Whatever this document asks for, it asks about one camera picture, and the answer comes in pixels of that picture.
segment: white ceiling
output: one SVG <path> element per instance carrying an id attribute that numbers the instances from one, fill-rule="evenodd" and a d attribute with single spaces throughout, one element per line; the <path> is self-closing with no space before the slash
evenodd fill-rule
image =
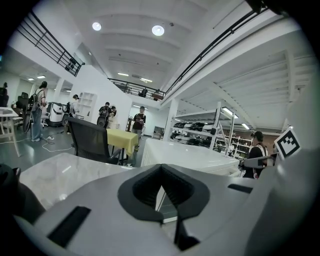
<path id="1" fill-rule="evenodd" d="M 256 127 L 282 129 L 289 102 L 297 100 L 316 68 L 317 60 L 302 32 L 293 32 L 233 59 L 191 86 L 180 95 L 188 104 L 179 106 L 178 111 L 194 112 L 193 106 L 212 110 L 218 101 L 222 107 L 232 109 L 212 90 L 218 86 L 240 105 Z M 241 122 L 249 125 L 240 116 L 236 124 Z"/>
<path id="2" fill-rule="evenodd" d="M 33 78 L 33 81 L 28 82 L 37 85 L 40 85 L 42 81 L 46 81 L 51 89 L 56 88 L 60 78 L 11 47 L 8 47 L 2 56 L 2 69 L 26 81 L 29 78 Z M 37 77 L 39 76 L 45 76 L 45 78 L 38 79 Z"/>
<path id="3" fill-rule="evenodd" d="M 179 50 L 212 7 L 214 0 L 83 0 L 88 20 L 101 23 L 97 31 L 108 57 L 112 77 L 160 88 Z M 79 13 L 72 0 L 65 0 L 71 14 Z M 164 35 L 152 27 L 161 25 Z M 86 30 L 92 30 L 89 24 Z M 118 73 L 129 74 L 129 77 Z M 152 80 L 148 84 L 131 75 Z"/>

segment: black mesh chair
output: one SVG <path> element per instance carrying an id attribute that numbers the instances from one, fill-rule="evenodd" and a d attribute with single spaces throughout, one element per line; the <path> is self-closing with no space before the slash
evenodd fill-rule
<path id="1" fill-rule="evenodd" d="M 78 157 L 116 165 L 121 149 L 110 156 L 107 129 L 88 121 L 69 117 L 68 123 L 74 143 L 74 154 Z"/>

